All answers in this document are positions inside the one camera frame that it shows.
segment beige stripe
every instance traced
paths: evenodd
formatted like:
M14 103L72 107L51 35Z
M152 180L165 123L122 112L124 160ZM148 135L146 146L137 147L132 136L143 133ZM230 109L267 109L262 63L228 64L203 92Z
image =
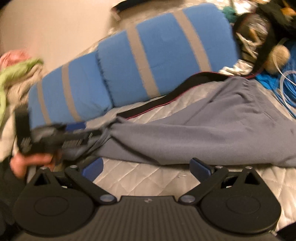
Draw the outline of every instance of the beige stripe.
M197 64L201 71L211 71L211 64L208 60L207 53L202 45L198 34L192 26L190 20L187 18L182 10L173 12L175 19L182 28L190 46L194 53Z
M68 109L74 120L80 122L82 121L82 119L76 110L74 99L71 93L71 86L69 80L69 63L66 63L62 66L62 83Z
M134 25L130 25L126 30L126 33L143 86L146 89L148 96L150 98L160 96L136 27Z
M46 108L46 105L45 105L45 102L44 102L43 89L42 89L42 80L37 82L37 95L38 95L38 101L39 101L39 104L40 104L40 108L41 108L43 118L45 120L45 123L49 125L52 122L50 120L50 117L49 117L49 114L47 112L47 108Z

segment bed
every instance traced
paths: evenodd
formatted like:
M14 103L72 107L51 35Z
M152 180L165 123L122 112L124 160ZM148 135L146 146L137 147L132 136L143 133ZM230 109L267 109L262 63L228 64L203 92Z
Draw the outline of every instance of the bed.
M161 119L180 111L186 106L206 97L221 83L210 82L190 89L174 102L153 109L130 121L147 123ZM258 83L258 88L267 98L288 118L287 111L277 102L273 94ZM144 103L114 108L105 116L87 122L87 128L98 128L105 122L112 120L116 113L138 107ZM154 166L132 163L127 161L103 158L104 170L94 180L94 183L110 192L118 199L122 195L131 196L174 196L178 199L199 184L189 172L189 165ZM277 230L296 221L296 169L281 168L273 165L254 166L260 176L270 187L282 206L282 213ZM239 167L229 167L231 170L240 170Z

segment lime green fabric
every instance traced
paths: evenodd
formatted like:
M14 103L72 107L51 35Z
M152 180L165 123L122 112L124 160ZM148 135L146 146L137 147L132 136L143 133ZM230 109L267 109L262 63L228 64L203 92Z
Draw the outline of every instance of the lime green fabric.
M9 66L0 72L0 125L6 110L6 94L4 91L5 83L23 77L36 64L42 64L43 61L38 58L29 59L15 65Z

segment ribbed black surface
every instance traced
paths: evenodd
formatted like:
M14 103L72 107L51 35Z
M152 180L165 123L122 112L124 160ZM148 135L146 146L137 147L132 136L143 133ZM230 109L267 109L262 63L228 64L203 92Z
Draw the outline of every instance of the ribbed black surface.
M23 233L17 241L279 241L272 234L232 237L205 223L192 206L171 196L124 196L101 207L93 220L75 233L59 238L40 238Z

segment blue pillow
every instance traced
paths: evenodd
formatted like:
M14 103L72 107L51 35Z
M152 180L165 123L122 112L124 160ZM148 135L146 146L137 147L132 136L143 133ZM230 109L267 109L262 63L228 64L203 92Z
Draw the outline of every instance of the blue pillow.
M29 92L31 128L87 121L112 107L95 52L49 73Z
M115 107L166 95L195 73L239 59L229 22L209 3L128 27L101 41L97 54Z

